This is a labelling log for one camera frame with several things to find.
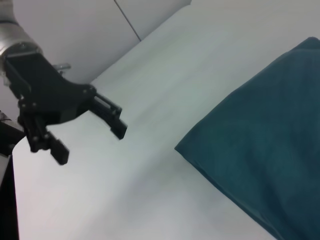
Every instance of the white tabletop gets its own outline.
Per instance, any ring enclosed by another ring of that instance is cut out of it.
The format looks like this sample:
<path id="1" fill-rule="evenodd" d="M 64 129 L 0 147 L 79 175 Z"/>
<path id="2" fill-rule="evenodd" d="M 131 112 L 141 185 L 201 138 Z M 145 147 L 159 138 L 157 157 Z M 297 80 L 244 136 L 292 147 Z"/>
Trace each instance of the white tabletop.
<path id="1" fill-rule="evenodd" d="M 307 37 L 316 11 L 185 7 L 94 85 L 123 107 L 118 141 L 87 112 L 50 126 L 70 149 L 14 149 L 21 240 L 271 240 L 174 147 L 231 91 Z"/>

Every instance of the silver cylinder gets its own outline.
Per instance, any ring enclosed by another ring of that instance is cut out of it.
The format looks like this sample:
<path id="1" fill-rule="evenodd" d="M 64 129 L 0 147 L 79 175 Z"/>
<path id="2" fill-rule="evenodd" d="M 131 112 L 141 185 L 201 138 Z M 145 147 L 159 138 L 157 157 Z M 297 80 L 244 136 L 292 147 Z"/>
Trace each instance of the silver cylinder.
<path id="1" fill-rule="evenodd" d="M 17 24 L 12 0 L 0 0 L 0 71 L 8 54 L 42 52 L 35 41 Z"/>

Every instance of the folded fabric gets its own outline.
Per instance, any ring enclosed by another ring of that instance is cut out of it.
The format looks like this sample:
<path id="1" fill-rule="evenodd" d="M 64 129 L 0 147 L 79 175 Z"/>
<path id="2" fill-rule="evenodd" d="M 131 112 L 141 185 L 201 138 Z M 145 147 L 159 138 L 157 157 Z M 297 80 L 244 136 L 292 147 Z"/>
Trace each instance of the folded fabric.
<path id="1" fill-rule="evenodd" d="M 175 148 L 279 240 L 320 239 L 320 41 L 283 54 Z"/>

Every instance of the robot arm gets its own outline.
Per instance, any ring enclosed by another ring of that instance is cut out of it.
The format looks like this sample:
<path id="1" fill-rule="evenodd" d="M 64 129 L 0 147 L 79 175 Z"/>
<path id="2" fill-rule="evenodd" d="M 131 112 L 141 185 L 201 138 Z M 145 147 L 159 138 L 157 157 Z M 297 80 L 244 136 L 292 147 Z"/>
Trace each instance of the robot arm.
<path id="1" fill-rule="evenodd" d="M 88 110 L 102 118 L 119 139 L 124 137 L 127 126 L 120 120 L 122 109 L 94 86 L 65 80 L 17 23 L 12 0 L 0 0 L 0 72 L 18 99 L 18 122 L 32 152 L 51 149 L 56 161 L 66 164 L 68 149 L 46 126 L 71 121 Z"/>

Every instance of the dark green cloth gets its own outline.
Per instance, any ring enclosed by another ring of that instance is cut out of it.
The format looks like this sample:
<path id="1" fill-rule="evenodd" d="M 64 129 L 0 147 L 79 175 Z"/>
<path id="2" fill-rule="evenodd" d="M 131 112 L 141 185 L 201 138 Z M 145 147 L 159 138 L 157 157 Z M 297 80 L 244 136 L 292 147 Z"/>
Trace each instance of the dark green cloth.
<path id="1" fill-rule="evenodd" d="M 320 240 L 320 41 L 308 38 L 175 148 L 279 240 Z"/>

